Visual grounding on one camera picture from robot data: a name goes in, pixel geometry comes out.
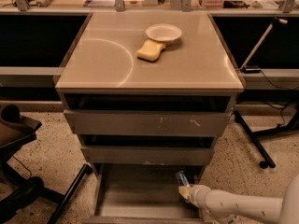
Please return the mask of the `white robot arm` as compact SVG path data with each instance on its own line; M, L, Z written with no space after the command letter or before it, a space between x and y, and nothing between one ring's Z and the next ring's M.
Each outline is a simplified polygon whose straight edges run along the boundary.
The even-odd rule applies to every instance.
M299 175L290 182L282 198L237 195L190 184L184 172L176 173L176 178L179 194L220 224L236 224L237 216L263 224L299 224Z

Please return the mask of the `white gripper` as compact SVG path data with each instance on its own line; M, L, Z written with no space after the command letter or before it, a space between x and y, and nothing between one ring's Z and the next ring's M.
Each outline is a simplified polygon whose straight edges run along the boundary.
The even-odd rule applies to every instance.
M194 185L190 187L179 186L179 194L186 200L190 201L194 206L198 208L206 208L205 198L208 193L211 191L211 188L204 185Z

